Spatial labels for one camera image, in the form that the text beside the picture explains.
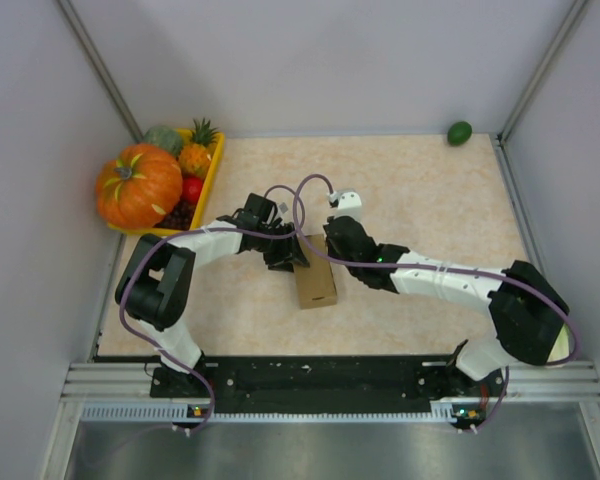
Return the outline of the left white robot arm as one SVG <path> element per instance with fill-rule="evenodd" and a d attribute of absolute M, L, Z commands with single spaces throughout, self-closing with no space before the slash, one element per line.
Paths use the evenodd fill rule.
<path fill-rule="evenodd" d="M 250 194 L 233 214 L 183 235 L 142 235 L 116 287 L 116 303 L 145 330 L 141 337 L 158 349 L 162 364 L 174 370 L 172 384 L 185 396 L 200 394 L 207 382 L 205 370 L 196 366 L 203 352 L 182 319 L 193 272 L 245 251 L 261 253 L 273 271 L 310 265 L 295 225 L 283 221 L 273 201 Z"/>

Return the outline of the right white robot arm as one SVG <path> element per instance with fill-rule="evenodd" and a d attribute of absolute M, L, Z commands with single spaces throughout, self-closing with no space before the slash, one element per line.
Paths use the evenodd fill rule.
<path fill-rule="evenodd" d="M 570 360 L 564 300 L 535 266 L 516 260 L 505 269 L 442 262 L 406 247 L 377 243 L 349 216 L 324 225 L 328 253 L 371 289 L 424 295 L 470 308 L 489 318 L 494 332 L 464 342 L 446 374 L 449 388 L 467 396 L 486 376 L 518 361 L 557 366 Z"/>

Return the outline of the brown cardboard express box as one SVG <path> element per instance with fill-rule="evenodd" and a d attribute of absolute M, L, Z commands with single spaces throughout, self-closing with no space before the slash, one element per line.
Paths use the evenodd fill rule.
<path fill-rule="evenodd" d="M 331 263 L 316 253 L 327 254 L 325 237 L 323 234 L 309 235 L 307 240 L 313 249 L 303 242 L 300 247 L 309 265 L 294 265 L 299 307 L 309 310 L 336 305 L 338 294 Z"/>

